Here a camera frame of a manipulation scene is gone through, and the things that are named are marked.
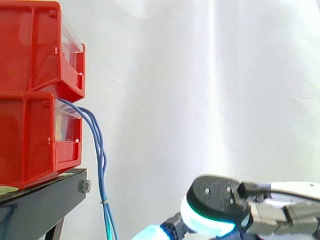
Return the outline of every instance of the blue cable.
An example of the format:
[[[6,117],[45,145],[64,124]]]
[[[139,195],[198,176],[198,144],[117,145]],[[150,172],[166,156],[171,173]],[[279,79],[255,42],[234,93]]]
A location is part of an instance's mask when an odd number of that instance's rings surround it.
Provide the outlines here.
[[[98,121],[95,115],[88,109],[84,107],[77,107],[73,103],[64,99],[60,99],[60,101],[68,105],[72,109],[74,109],[77,113],[79,113],[81,117],[88,123],[91,129],[93,139],[94,139],[95,152],[97,156],[98,184],[99,184],[101,202],[103,203],[102,206],[103,206],[103,216],[104,216],[106,236],[107,236],[107,240],[112,240],[112,232],[111,232],[111,226],[110,226],[110,222],[111,222],[114,237],[116,240],[118,240],[119,238],[116,231],[115,222],[111,213],[111,209],[108,203],[108,198],[107,198],[106,189],[105,189],[105,172],[106,172],[108,160],[104,150],[103,135],[99,127]]]
[[[104,185],[105,172],[106,172],[106,168],[107,168],[108,159],[107,159],[106,152],[103,149],[104,143],[103,143],[102,131],[101,131],[100,127],[99,127],[99,124],[98,124],[98,121],[96,119],[96,116],[90,110],[88,110],[88,109],[86,109],[84,107],[79,107],[79,109],[89,116],[89,118],[93,122],[93,125],[96,127],[97,132],[98,132],[98,141],[100,141],[100,146],[101,146],[101,149],[102,149],[102,154],[100,156],[103,156],[103,158],[104,158],[104,164],[103,164],[103,167],[102,167],[102,171],[103,171],[103,181],[102,182],[103,182],[103,185]],[[115,237],[116,240],[118,240],[119,238],[118,238],[118,234],[117,234],[117,231],[116,231],[115,221],[114,221],[114,218],[113,218],[113,216],[111,214],[110,205],[109,205],[109,203],[107,203],[107,204],[104,204],[103,206],[106,206],[106,210],[107,210],[107,212],[109,214],[108,216],[109,216],[112,228],[113,228],[114,237]]]

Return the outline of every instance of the stacked storage bin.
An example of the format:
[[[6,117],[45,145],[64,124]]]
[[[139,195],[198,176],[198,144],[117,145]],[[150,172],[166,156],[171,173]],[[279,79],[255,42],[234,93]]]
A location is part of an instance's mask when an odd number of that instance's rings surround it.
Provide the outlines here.
[[[81,164],[85,46],[57,2],[0,1],[0,186],[24,189]]]

